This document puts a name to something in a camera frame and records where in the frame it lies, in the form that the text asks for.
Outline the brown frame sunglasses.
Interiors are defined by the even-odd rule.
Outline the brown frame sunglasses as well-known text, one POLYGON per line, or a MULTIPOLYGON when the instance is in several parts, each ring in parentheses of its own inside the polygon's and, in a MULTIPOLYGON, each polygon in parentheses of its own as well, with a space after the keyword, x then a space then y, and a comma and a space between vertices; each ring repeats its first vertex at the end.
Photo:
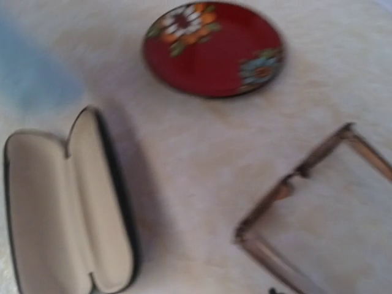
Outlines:
POLYGON ((391 161, 352 122, 241 220, 235 242, 277 293, 391 292, 391 161))

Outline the black hard glasses case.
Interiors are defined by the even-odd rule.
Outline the black hard glasses case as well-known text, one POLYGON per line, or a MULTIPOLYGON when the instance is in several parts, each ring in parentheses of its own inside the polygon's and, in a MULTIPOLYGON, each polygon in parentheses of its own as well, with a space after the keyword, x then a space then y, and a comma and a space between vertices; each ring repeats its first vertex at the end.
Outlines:
POLYGON ((140 264, 138 233, 102 112, 67 138, 22 129, 4 144, 4 194, 20 293, 120 293, 140 264))

